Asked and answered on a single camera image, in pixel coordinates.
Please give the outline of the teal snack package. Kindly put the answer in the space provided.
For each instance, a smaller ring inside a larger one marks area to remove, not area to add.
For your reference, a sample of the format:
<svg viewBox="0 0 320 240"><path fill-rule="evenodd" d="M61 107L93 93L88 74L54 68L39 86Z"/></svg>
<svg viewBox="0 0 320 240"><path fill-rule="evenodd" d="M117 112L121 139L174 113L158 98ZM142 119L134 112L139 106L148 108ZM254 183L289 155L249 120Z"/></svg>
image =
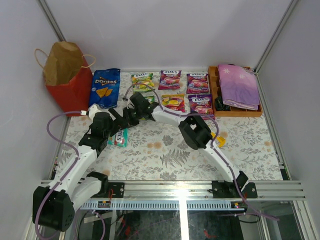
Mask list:
<svg viewBox="0 0 320 240"><path fill-rule="evenodd" d="M128 144L128 129L119 130L115 135L109 137L107 144L125 148Z"/></svg>

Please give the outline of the green snack package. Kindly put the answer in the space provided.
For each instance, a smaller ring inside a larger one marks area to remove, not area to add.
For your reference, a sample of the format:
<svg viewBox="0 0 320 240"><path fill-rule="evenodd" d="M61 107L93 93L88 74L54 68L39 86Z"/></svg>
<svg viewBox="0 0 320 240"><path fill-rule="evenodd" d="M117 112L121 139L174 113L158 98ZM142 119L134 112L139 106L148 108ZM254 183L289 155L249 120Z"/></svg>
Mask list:
<svg viewBox="0 0 320 240"><path fill-rule="evenodd" d="M146 93L155 89L153 82L153 73L143 72L131 75L134 93Z"/></svg>

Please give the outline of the orange snack package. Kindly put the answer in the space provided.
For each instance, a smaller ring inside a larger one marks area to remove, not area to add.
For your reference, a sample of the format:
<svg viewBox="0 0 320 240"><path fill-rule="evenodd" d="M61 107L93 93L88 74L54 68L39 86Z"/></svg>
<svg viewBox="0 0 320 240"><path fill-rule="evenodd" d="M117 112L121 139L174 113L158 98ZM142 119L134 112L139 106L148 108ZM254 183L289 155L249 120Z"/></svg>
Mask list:
<svg viewBox="0 0 320 240"><path fill-rule="evenodd" d="M184 94L164 94L161 96L162 105L174 111L185 112Z"/></svg>

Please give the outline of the blue Doritos chip bag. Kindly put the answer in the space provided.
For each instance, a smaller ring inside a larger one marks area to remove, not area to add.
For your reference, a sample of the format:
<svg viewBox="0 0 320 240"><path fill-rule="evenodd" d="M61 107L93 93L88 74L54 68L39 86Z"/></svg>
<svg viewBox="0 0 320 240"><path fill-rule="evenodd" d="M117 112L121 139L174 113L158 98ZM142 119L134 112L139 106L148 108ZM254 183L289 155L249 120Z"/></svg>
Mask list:
<svg viewBox="0 0 320 240"><path fill-rule="evenodd" d="M118 105L120 83L119 68L96 70L92 78L89 106L97 104L102 109L115 108Z"/></svg>

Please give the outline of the purple candy bag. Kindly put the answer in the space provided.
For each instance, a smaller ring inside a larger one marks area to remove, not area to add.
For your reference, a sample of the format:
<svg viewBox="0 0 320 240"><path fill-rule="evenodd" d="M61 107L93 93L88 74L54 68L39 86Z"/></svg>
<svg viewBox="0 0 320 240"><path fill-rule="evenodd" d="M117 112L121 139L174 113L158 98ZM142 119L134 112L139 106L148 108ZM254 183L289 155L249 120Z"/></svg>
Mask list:
<svg viewBox="0 0 320 240"><path fill-rule="evenodd" d="M209 92L208 74L207 73L188 73L187 94L205 94Z"/></svg>
<svg viewBox="0 0 320 240"><path fill-rule="evenodd" d="M161 70L158 90L179 89L181 72L181 70Z"/></svg>
<svg viewBox="0 0 320 240"><path fill-rule="evenodd" d="M212 108L212 96L210 94L191 94L188 95L188 100L191 112L215 118Z"/></svg>

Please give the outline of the red paper bag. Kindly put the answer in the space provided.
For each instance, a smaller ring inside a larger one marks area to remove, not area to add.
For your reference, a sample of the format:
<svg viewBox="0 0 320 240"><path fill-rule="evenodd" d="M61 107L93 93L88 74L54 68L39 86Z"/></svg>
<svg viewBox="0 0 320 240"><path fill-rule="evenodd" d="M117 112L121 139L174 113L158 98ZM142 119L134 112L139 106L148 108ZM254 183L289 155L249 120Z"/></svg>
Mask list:
<svg viewBox="0 0 320 240"><path fill-rule="evenodd" d="M68 117L78 117L89 107L93 74L91 66L96 58L82 53L76 43L55 42L46 62L41 64L44 85L55 102Z"/></svg>

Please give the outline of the yellow snack bar packet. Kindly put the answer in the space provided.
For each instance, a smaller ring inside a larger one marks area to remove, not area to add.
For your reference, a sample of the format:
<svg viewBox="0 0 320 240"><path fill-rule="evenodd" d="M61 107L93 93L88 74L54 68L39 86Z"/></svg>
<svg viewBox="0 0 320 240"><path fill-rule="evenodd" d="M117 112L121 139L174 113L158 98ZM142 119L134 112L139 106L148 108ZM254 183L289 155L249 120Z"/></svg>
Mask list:
<svg viewBox="0 0 320 240"><path fill-rule="evenodd" d="M226 143L226 139L223 138L222 136L218 135L218 136L216 137L215 142L216 142L216 144L217 144L217 146L218 146L219 148L222 148L222 147L225 145L225 143Z"/></svg>

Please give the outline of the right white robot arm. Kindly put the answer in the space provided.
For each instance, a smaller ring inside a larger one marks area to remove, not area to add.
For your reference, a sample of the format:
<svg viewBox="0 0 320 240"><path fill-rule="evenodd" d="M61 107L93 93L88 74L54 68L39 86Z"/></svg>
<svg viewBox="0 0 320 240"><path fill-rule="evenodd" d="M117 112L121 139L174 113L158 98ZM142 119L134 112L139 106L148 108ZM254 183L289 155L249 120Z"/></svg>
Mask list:
<svg viewBox="0 0 320 240"><path fill-rule="evenodd" d="M228 182L228 192L233 197L240 197L246 191L249 179L246 174L230 162L216 144L216 136L212 135L210 127L203 120L203 114L192 112L185 114L163 107L158 102L150 103L139 93L134 93L124 107L123 116L128 125L136 126L140 119L160 122L179 128L186 144L193 150L202 151L210 160L215 161L216 167L223 179Z"/></svg>

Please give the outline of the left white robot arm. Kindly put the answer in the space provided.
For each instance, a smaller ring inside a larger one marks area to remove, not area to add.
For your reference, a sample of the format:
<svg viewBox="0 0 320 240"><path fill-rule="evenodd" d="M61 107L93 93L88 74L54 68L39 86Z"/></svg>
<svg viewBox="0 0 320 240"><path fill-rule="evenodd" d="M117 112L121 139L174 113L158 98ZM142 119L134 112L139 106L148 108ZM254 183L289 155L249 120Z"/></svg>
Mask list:
<svg viewBox="0 0 320 240"><path fill-rule="evenodd" d="M108 176L103 173L93 171L81 179L106 148L115 129L109 113L101 111L96 104L81 114L88 115L92 124L75 149L74 158L47 186L38 186L33 193L32 222L36 227L65 232L76 211L91 197L124 196L124 183L109 183Z"/></svg>

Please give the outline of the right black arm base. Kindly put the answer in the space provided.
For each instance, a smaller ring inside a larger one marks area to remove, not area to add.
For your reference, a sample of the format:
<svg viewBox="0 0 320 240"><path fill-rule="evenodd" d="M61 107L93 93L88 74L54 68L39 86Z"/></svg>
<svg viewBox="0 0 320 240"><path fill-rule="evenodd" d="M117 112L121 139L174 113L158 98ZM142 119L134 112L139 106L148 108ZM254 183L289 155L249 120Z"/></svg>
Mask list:
<svg viewBox="0 0 320 240"><path fill-rule="evenodd" d="M212 194L215 199L241 198L233 182L214 180L211 182ZM257 199L257 189L254 182L248 182L243 190L240 190L245 199Z"/></svg>

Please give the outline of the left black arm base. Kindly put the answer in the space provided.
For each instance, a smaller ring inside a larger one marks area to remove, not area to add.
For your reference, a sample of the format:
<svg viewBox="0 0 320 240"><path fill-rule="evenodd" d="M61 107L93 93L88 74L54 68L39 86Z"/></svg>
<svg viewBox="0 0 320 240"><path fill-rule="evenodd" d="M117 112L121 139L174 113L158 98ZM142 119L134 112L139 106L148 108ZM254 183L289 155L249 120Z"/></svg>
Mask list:
<svg viewBox="0 0 320 240"><path fill-rule="evenodd" d="M100 191L93 198L123 198L125 193L124 182L103 183Z"/></svg>

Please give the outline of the floral table mat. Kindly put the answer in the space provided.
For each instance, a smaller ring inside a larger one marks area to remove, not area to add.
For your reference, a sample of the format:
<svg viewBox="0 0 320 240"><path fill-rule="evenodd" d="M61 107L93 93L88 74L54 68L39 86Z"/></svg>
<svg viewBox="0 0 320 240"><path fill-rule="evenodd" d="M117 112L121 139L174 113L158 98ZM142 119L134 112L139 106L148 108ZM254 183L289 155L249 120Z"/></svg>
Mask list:
<svg viewBox="0 0 320 240"><path fill-rule="evenodd" d="M279 161L264 116L217 117L208 121L225 139L222 152L250 180L282 179ZM128 130L125 147L109 145L86 170L110 180L221 180L214 161L191 149L178 128L142 120Z"/></svg>

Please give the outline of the wooden compartment tray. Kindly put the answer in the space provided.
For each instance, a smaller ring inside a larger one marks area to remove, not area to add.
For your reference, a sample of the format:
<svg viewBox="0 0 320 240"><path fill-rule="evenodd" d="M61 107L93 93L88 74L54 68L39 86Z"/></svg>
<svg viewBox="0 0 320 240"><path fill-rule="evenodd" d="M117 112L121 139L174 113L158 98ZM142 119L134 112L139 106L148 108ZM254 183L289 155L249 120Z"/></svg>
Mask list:
<svg viewBox="0 0 320 240"><path fill-rule="evenodd" d="M250 109L230 106L230 111L217 111L215 109L215 99L219 96L222 97L219 70L217 66L209 66L207 72L208 72L209 89L212 96L212 109L215 117L259 118L262 115L263 109L261 104L258 105L257 110L250 110Z"/></svg>

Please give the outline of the black item in tray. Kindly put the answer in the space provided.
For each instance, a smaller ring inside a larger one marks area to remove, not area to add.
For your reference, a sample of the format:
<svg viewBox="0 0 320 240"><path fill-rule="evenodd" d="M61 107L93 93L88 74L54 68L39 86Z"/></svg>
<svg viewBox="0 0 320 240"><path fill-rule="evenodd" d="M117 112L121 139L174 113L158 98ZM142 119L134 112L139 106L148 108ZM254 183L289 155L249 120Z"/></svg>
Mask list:
<svg viewBox="0 0 320 240"><path fill-rule="evenodd" d="M223 103L223 99L221 96L218 96L214 100L214 107L217 111L221 111L221 112L229 112L231 110L231 107L229 105L226 105Z"/></svg>

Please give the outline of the purple star cloth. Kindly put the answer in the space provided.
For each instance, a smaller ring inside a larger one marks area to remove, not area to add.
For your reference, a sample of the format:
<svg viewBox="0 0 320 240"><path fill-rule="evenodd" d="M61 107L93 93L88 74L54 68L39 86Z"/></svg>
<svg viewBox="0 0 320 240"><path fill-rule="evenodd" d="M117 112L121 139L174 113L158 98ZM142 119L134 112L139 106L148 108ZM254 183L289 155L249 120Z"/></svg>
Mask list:
<svg viewBox="0 0 320 240"><path fill-rule="evenodd" d="M249 68L231 64L219 64L217 68L223 104L258 110L260 96L255 73Z"/></svg>

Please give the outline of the aluminium front rail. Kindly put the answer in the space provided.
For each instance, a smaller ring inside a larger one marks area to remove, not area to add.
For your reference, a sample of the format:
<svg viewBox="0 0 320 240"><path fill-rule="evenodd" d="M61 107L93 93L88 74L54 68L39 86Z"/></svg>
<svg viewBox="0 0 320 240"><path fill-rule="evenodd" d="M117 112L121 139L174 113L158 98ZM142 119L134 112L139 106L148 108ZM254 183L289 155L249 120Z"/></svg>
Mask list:
<svg viewBox="0 0 320 240"><path fill-rule="evenodd" d="M198 180L120 180L124 183L126 200L173 200L185 197L187 200L215 199L219 190L212 193L212 182ZM250 201L305 201L302 184L295 180L258 180L248 183L244 196Z"/></svg>

